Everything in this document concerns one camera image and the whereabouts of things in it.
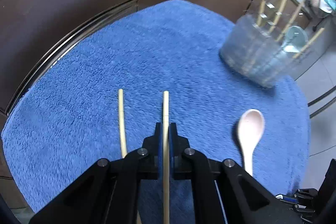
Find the pink ceramic spoon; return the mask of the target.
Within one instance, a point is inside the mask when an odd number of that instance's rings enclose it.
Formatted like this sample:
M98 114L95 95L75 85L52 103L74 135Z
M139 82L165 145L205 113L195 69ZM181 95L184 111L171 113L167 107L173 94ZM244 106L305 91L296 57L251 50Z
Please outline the pink ceramic spoon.
M265 119L256 109L247 110L239 119L237 137L245 171L253 176L253 152L263 136Z

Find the light blue ceramic spoon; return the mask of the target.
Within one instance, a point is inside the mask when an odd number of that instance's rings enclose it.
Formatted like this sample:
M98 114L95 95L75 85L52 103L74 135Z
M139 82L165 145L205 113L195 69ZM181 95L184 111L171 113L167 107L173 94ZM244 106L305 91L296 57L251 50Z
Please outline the light blue ceramic spoon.
M306 32L299 26L291 26L285 34L282 49L286 53L299 53L307 42Z

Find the blue terry cloth mat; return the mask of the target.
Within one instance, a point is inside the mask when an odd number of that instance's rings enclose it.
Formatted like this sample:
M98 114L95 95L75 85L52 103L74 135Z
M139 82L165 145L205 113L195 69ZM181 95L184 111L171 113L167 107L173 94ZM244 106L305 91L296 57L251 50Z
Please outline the blue terry cloth mat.
M301 185L310 145L307 101L291 77L263 88L219 55L234 24L204 7L172 0L128 15L83 39L56 62L10 114L1 137L9 169L37 223L103 223L98 198L113 189L94 175L51 202L99 159L121 159L118 91L126 147L134 151L162 120L209 159L242 164L235 131L256 109L265 131L253 153L253 178L272 194Z

